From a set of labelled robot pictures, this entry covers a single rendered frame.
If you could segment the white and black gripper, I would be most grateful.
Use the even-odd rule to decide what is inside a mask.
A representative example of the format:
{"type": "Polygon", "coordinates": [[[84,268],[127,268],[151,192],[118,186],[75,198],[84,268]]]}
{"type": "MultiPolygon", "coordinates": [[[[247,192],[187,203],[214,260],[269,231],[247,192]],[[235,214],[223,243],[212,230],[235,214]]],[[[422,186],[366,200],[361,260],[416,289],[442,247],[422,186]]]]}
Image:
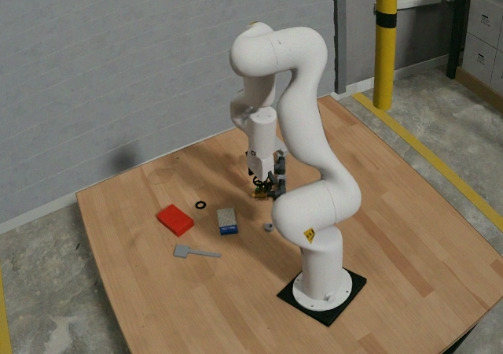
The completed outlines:
{"type": "Polygon", "coordinates": [[[277,183],[274,178],[273,154],[269,157],[259,158],[251,155],[249,150],[245,153],[247,156],[248,174],[250,176],[255,174],[260,181],[264,181],[264,193],[271,191],[272,186],[277,183]],[[266,181],[268,178],[270,178],[269,182],[266,181]]]}

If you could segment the red rectangular block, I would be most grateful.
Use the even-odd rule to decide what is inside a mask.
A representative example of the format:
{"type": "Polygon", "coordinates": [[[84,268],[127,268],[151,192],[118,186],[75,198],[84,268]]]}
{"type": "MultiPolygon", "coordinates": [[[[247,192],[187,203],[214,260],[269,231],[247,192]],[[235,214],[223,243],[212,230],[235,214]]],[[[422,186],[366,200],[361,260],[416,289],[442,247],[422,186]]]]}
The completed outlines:
{"type": "Polygon", "coordinates": [[[178,238],[194,226],[193,219],[173,204],[169,205],[156,216],[158,221],[178,238]]]}

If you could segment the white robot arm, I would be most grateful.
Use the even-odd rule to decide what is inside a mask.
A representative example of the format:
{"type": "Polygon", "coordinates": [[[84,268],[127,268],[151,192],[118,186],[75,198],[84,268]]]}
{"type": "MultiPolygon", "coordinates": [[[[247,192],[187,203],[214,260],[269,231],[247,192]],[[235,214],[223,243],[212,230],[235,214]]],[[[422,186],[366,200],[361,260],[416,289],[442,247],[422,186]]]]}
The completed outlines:
{"type": "Polygon", "coordinates": [[[276,151],[282,157],[290,153],[321,173],[319,180],[282,194],[271,209],[277,232],[301,247],[303,272],[292,290],[296,301],[313,311],[335,308],[351,293],[351,277],[342,268],[342,234],[333,225],[353,216],[362,201],[358,184],[329,146],[321,122],[317,90],[327,58],[325,41],[315,30],[273,31],[261,22],[249,24],[229,51],[233,71],[244,77],[244,89],[230,102],[230,116],[248,136],[250,154],[265,158],[276,151]],[[270,107],[275,74],[288,70],[292,78],[276,112],[270,107]],[[277,121],[284,142],[276,136],[277,121]]]}

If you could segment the dark grey pipe with metal clamp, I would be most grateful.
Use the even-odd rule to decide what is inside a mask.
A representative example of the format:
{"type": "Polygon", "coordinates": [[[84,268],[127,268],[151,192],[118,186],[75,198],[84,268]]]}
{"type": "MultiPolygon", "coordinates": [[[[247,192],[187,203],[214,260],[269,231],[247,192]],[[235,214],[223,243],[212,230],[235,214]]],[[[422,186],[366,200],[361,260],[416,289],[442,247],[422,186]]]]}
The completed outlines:
{"type": "Polygon", "coordinates": [[[265,183],[260,181],[259,179],[255,181],[256,176],[253,178],[253,183],[259,187],[259,190],[252,191],[252,196],[255,198],[267,198],[267,197],[280,197],[282,194],[286,193],[287,179],[285,175],[285,164],[286,164],[286,156],[282,157],[279,153],[277,153],[277,164],[274,164],[274,170],[278,171],[279,175],[277,175],[277,186],[278,190],[270,191],[267,193],[263,192],[263,186],[265,183]],[[259,182],[259,183],[256,183],[259,182]]]}

